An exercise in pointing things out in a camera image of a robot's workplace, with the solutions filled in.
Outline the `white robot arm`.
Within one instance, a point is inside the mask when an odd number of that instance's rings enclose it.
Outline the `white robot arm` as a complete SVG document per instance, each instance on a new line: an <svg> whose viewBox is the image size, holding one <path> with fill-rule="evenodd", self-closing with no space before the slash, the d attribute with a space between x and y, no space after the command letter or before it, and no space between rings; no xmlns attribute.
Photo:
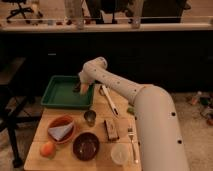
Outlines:
<svg viewBox="0 0 213 171"><path fill-rule="evenodd" d="M108 72L104 57L87 61L79 77L82 84L101 82L133 106L143 171L190 171L178 115L166 90Z"/></svg>

